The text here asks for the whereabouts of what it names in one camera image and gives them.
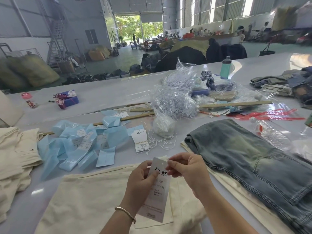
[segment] blue jeans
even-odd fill
[[[295,233],[312,233],[312,164],[288,155],[236,124],[211,122],[185,143],[213,170],[226,172]]]

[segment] plastic water bottle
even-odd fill
[[[291,150],[292,143],[282,132],[264,120],[257,120],[257,118],[252,117],[249,121],[256,124],[256,134],[263,137],[271,145],[283,151]]]
[[[230,56],[227,56],[227,58],[222,61],[222,67],[220,72],[221,79],[229,78],[231,65],[232,60],[230,59]]]
[[[32,98],[32,95],[30,93],[22,93],[21,97],[26,101],[27,105],[30,108],[37,108],[38,103],[35,102],[35,100]]]

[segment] pink bottle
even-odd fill
[[[38,107],[38,104],[32,98],[32,95],[30,93],[22,93],[21,97],[26,101],[26,103],[28,104],[28,106],[30,106],[30,108]]]

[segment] jeans pocket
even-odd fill
[[[292,205],[312,190],[312,166],[296,158],[285,155],[260,158],[252,172]]]

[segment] left hand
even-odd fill
[[[133,217],[144,204],[151,187],[159,174],[159,171],[155,170],[149,177],[147,177],[149,173],[148,166],[151,164],[151,160],[144,161],[138,165],[129,176],[126,193],[124,194],[120,207],[127,210]]]

